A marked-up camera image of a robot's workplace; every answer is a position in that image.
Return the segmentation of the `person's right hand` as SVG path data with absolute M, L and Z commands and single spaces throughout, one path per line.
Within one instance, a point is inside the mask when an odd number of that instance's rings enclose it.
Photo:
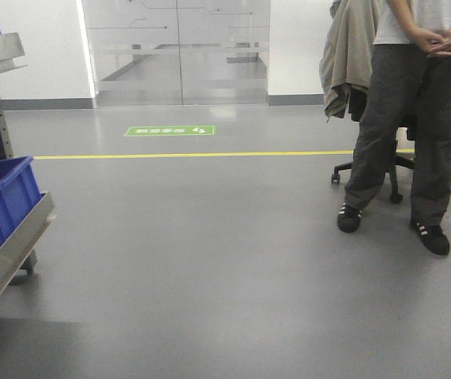
M 414 27 L 408 32 L 408 34 L 410 40 L 427 56 L 438 56 L 444 54 L 444 51 L 437 50 L 438 47 L 446 42 L 444 36 L 419 27 Z

